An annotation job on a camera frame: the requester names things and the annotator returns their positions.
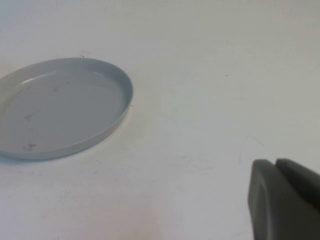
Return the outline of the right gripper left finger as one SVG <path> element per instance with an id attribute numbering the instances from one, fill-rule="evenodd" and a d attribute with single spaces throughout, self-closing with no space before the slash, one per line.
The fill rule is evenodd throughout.
<path id="1" fill-rule="evenodd" d="M 292 188 L 276 163 L 252 163 L 248 207 L 256 240 L 318 240 L 320 207 L 313 207 Z"/>

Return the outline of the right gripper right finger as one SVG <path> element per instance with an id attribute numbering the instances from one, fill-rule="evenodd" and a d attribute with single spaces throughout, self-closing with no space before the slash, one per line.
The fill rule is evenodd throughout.
<path id="1" fill-rule="evenodd" d="M 320 207 L 320 175 L 286 158 L 277 159 L 276 167 L 304 201 L 314 208 Z"/>

